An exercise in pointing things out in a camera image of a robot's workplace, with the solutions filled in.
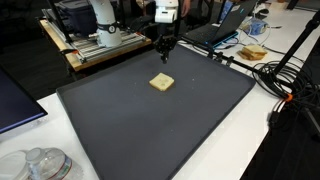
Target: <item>desk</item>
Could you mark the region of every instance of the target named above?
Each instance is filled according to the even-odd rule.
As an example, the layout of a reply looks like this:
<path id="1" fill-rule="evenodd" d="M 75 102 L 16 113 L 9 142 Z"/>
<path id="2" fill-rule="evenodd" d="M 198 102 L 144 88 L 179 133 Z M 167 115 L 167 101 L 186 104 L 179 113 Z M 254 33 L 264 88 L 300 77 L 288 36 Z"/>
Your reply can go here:
<path id="1" fill-rule="evenodd" d="M 312 16 L 312 12 L 301 10 L 275 12 L 266 21 L 271 26 L 282 25 L 283 28 L 272 30 L 272 34 L 266 45 L 285 52 L 290 48 L 297 36 L 300 35 L 305 23 Z M 288 21 L 291 18 L 299 19 L 301 23 Z M 296 55 L 306 59 L 319 34 L 320 29 L 314 31 Z M 264 39 L 263 35 L 258 38 L 259 40 Z M 236 46 L 236 48 L 226 51 L 225 54 L 234 55 L 241 48 L 241 46 Z M 269 53 L 262 62 L 280 59 L 281 57 L 282 55 Z M 261 61 L 241 60 L 241 62 L 252 66 Z M 232 65 L 231 67 L 250 74 L 245 69 L 236 65 Z M 273 109 L 276 102 L 278 102 L 277 98 L 269 95 L 259 86 L 255 86 L 205 140 L 176 174 L 174 179 L 239 179 L 268 132 L 268 113 Z M 0 140 L 0 157 L 20 149 L 57 147 L 65 151 L 82 166 L 85 180 L 98 179 L 57 95 L 53 94 L 41 99 L 39 103 L 49 113 L 47 120 L 38 127 L 34 127 L 23 134 L 7 140 Z"/>
<path id="2" fill-rule="evenodd" d="M 39 22 L 41 28 L 43 29 L 43 31 L 45 31 L 46 34 L 48 34 L 48 36 L 52 39 L 52 41 L 55 43 L 55 45 L 58 47 L 59 51 L 60 50 L 64 50 L 64 49 L 69 49 L 69 47 L 67 46 L 67 44 L 60 38 L 60 36 L 58 35 L 58 33 L 48 24 L 47 20 L 40 20 Z M 101 62 L 107 61 L 109 59 L 115 58 L 117 56 L 126 54 L 128 52 L 137 50 L 139 48 L 145 47 L 147 45 L 150 45 L 152 42 L 150 39 L 146 39 L 145 41 L 136 44 L 134 46 L 129 46 L 126 49 L 122 49 L 120 51 L 102 56 L 96 60 L 93 61 L 88 61 L 85 63 L 81 63 L 81 61 L 77 58 L 77 56 L 75 56 L 74 54 L 66 54 L 66 61 L 67 63 L 71 66 L 71 68 L 74 71 L 80 71 L 82 69 L 86 69 L 89 68 L 93 65 L 99 64 Z"/>

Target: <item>floor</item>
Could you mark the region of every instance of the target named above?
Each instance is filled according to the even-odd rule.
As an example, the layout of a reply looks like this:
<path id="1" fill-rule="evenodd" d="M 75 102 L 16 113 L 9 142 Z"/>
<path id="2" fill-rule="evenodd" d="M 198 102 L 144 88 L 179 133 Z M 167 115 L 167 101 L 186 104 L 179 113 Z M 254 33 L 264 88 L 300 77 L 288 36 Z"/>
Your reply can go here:
<path id="1" fill-rule="evenodd" d="M 216 6 L 212 20 L 217 17 L 218 9 Z M 37 29 L 28 32 L 28 37 L 34 38 L 7 46 L 0 55 L 0 65 L 35 99 L 46 97 L 56 88 L 73 82 L 57 49 L 38 33 Z M 318 40 L 312 58 L 307 62 L 313 66 L 314 79 L 318 82 L 319 44 Z M 282 112 L 281 119 L 286 126 L 269 131 L 242 179 L 320 179 L 320 143 L 311 138 L 310 124 L 301 114 L 288 111 Z"/>

